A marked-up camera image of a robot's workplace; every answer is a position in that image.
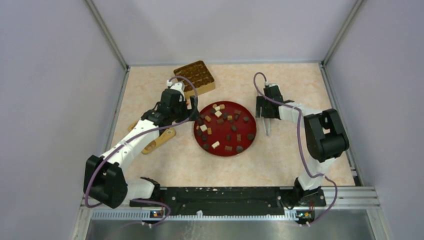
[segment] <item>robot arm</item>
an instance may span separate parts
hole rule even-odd
[[[280,119],[298,124],[299,111],[294,108],[300,109],[303,116],[300,127],[305,128],[306,145],[310,155],[306,163],[307,168],[312,176],[325,175],[336,158],[349,148],[349,140],[338,112],[332,108],[322,111],[292,100],[283,100],[277,84],[265,82],[263,92],[268,98],[284,105],[277,105],[262,96],[257,96],[256,117],[263,117],[264,120]],[[323,179],[324,176],[311,177],[305,169],[294,182],[297,201],[303,202],[302,199],[317,193]]]
[[[145,112],[132,131],[110,150],[100,157],[92,155],[88,158],[85,163],[83,191],[86,192],[95,170],[107,158],[98,174],[94,176],[89,196],[113,209],[118,207],[128,192],[124,172],[141,151],[159,137],[172,122],[179,123],[187,118],[189,121],[195,121],[199,118],[197,99],[191,96],[190,101],[192,109],[187,108],[182,82],[174,84],[168,82],[168,88],[162,92],[160,102],[156,104],[157,109]],[[146,178],[140,179],[140,183],[142,192],[139,188],[137,192],[141,192],[141,195],[136,197],[150,198],[155,187],[154,183]]]

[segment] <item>white candy piece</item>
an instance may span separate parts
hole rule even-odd
[[[221,117],[221,115],[222,115],[223,113],[222,112],[220,112],[220,111],[216,111],[215,112],[215,116],[217,116],[218,118],[219,117]]]
[[[212,144],[212,148],[216,149],[220,145],[220,141],[216,141],[214,144]]]
[[[200,126],[200,130],[202,132],[206,131],[207,129],[208,129],[208,127],[205,124],[203,124],[203,125]]]

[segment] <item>white enclosure wall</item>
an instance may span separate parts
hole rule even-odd
[[[94,0],[129,65],[320,62],[355,0]]]
[[[68,239],[124,70],[84,1],[0,2],[0,239]]]
[[[328,69],[362,180],[395,239],[422,239],[424,1],[367,1]]]

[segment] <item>black mounting plate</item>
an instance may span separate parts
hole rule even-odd
[[[199,210],[202,210],[204,216],[264,216],[284,215],[282,203],[288,200],[286,196],[293,196],[293,188],[162,187],[155,200],[167,204],[173,216],[196,215]],[[325,198],[321,199],[320,196],[324,196],[321,189],[313,199],[315,207],[326,206]],[[129,205],[146,206],[133,201]]]

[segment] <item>round red tray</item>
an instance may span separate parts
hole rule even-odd
[[[228,120],[224,120],[222,124],[218,124],[217,120],[222,119],[223,116],[217,117],[214,113],[211,113],[212,105],[225,105],[224,110],[220,110],[222,114],[227,113],[228,115],[231,115],[233,118],[233,122],[230,123]],[[235,119],[236,114],[235,111],[239,110],[241,111],[240,116],[238,117],[238,120]],[[202,136],[198,136],[196,127],[199,126],[199,123],[196,121],[194,122],[194,137],[196,138],[197,143],[200,145],[202,149],[203,145],[205,143],[209,144],[209,149],[205,150],[208,153],[211,153],[213,155],[222,156],[222,157],[229,157],[237,155],[236,147],[241,146],[243,147],[243,151],[246,151],[248,147],[252,144],[253,140],[248,140],[248,134],[253,134],[256,136],[256,122],[255,118],[252,116],[252,114],[247,110],[244,106],[232,102],[232,101],[217,101],[214,103],[209,104],[205,108],[203,108],[200,111],[200,114],[209,116],[211,118],[211,121],[208,122],[206,119],[203,120],[203,124],[205,124],[208,128],[212,129],[212,134],[208,135],[208,131],[202,132],[202,136],[206,136],[207,140],[203,141]],[[249,120],[246,122],[243,120],[244,117],[248,117]],[[231,126],[236,127],[236,132],[231,130]],[[226,139],[227,135],[230,135],[230,141]],[[241,141],[237,141],[237,134],[241,135]],[[214,144],[216,141],[219,141],[219,146],[217,148],[213,148],[212,144]],[[225,150],[225,147],[229,146],[232,147],[231,151]]]

